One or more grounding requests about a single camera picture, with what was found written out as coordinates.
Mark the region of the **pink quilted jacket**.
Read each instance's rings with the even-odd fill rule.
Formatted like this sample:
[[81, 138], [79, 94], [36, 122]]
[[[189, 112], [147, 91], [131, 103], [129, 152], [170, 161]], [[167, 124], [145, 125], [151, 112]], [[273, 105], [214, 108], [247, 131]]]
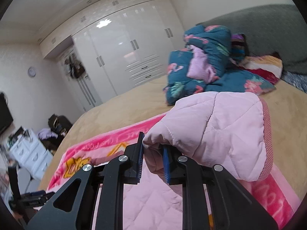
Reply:
[[202, 166], [222, 165], [240, 184], [265, 179], [273, 165], [267, 106], [250, 92], [204, 92], [178, 100], [144, 133], [143, 162], [162, 176], [165, 145]]

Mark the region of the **purple clothes pile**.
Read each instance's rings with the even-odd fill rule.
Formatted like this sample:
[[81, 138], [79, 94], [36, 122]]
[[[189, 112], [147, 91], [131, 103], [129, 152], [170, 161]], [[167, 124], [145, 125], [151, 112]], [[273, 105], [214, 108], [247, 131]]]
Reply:
[[53, 131], [51, 131], [50, 128], [43, 128], [38, 132], [37, 136], [40, 140], [47, 140], [49, 138], [58, 138], [58, 135]]

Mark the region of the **white bedroom door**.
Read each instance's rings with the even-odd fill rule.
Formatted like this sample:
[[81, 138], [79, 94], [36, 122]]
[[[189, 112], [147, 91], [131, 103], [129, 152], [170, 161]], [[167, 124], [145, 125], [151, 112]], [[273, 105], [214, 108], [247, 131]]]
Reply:
[[61, 73], [77, 104], [84, 112], [102, 104], [77, 50], [72, 45], [58, 57]]

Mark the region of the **pink cartoon fleece blanket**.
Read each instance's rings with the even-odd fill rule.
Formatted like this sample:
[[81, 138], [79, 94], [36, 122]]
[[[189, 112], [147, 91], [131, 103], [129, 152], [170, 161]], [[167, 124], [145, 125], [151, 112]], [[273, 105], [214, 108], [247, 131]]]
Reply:
[[[125, 148], [137, 142], [139, 132], [146, 133], [164, 115], [103, 133], [76, 144], [63, 154], [47, 187], [56, 192], [83, 165], [102, 165], [122, 155]], [[283, 228], [294, 215], [301, 200], [276, 166], [263, 181], [241, 182], [250, 194]], [[124, 186], [124, 229], [182, 229], [182, 198], [157, 175], [143, 165], [138, 185]]]

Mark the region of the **white drawer chest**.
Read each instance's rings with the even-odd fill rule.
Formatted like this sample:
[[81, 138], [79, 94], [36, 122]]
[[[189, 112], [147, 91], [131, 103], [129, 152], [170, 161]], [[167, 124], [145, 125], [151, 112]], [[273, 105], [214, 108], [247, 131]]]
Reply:
[[32, 129], [23, 129], [9, 153], [23, 168], [30, 172], [36, 180], [41, 180], [53, 159], [52, 153], [46, 149]]

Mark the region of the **dark bag on floor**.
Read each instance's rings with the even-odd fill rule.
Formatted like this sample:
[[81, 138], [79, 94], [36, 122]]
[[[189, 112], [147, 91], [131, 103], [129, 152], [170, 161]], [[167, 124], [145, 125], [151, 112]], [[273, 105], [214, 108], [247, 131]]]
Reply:
[[66, 136], [73, 124], [64, 115], [51, 115], [48, 119], [48, 125], [52, 132], [57, 135]]

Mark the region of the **black television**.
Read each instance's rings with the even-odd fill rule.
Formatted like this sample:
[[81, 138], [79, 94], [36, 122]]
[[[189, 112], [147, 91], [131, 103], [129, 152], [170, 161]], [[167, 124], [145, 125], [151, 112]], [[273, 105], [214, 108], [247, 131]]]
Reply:
[[12, 124], [13, 117], [8, 108], [6, 96], [3, 92], [0, 94], [0, 135], [2, 135]]

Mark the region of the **tan bed cover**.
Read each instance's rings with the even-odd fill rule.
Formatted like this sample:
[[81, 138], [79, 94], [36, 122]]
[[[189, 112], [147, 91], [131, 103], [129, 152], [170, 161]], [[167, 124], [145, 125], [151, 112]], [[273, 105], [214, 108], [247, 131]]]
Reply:
[[[62, 141], [39, 188], [45, 190], [62, 155], [77, 143], [170, 110], [162, 89], [165, 76], [149, 81], [84, 113]], [[271, 117], [274, 164], [299, 198], [306, 194], [306, 93], [283, 80], [264, 94]]]

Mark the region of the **red striped pillow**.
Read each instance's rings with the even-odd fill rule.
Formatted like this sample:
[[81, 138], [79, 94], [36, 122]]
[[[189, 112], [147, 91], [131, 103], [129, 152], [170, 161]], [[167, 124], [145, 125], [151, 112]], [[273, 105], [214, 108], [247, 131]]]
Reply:
[[239, 63], [239, 66], [244, 70], [263, 77], [273, 85], [281, 79], [283, 71], [282, 60], [271, 55], [245, 57]]

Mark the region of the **teal flamingo print quilt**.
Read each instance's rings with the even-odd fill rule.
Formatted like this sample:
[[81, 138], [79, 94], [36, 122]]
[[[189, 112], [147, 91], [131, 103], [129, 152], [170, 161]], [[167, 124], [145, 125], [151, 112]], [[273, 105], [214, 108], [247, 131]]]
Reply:
[[275, 85], [239, 66], [251, 57], [246, 36], [223, 25], [197, 25], [184, 34], [185, 48], [170, 53], [167, 105], [205, 91], [266, 94]]

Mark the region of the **white glossy wardrobe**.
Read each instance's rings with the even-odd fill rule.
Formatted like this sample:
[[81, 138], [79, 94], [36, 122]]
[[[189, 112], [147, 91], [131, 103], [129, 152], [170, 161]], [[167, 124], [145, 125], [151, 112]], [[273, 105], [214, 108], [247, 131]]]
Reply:
[[100, 0], [40, 44], [46, 59], [77, 50], [102, 103], [166, 73], [169, 53], [184, 46], [170, 0]]

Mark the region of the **grey upholstered headboard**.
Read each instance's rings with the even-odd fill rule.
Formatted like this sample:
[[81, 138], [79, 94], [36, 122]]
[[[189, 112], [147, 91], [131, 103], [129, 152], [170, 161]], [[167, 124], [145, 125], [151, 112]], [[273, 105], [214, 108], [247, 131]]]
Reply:
[[306, 74], [306, 22], [295, 5], [271, 4], [231, 12], [201, 23], [223, 25], [246, 36], [249, 53], [279, 53], [284, 70]]

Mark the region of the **round wall clock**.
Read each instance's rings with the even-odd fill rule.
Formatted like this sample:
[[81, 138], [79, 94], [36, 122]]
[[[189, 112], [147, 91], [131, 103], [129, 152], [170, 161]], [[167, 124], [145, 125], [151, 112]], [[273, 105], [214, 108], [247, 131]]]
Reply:
[[29, 67], [28, 68], [28, 76], [31, 78], [34, 78], [36, 76], [36, 69], [35, 67]]

